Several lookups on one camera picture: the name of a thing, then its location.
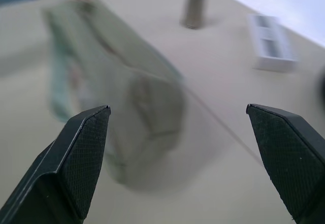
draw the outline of beige table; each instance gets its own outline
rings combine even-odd
[[[58,1],[0,9],[2,204],[62,127],[46,103],[49,36],[40,14]],[[200,30],[179,25],[184,0],[103,1],[179,69],[191,92],[180,147],[131,188],[112,181],[104,164],[85,223],[292,223],[261,166],[245,108],[289,110],[322,134],[315,83],[325,51],[289,31],[297,72],[258,71],[251,10],[233,0],[209,0]]]

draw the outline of gray cylinder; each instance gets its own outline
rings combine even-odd
[[[204,0],[187,0],[183,24],[188,28],[200,28],[203,25]]]

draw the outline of white box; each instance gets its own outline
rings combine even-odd
[[[297,65],[288,38],[275,17],[250,14],[249,29],[258,63],[256,68],[290,72]]]

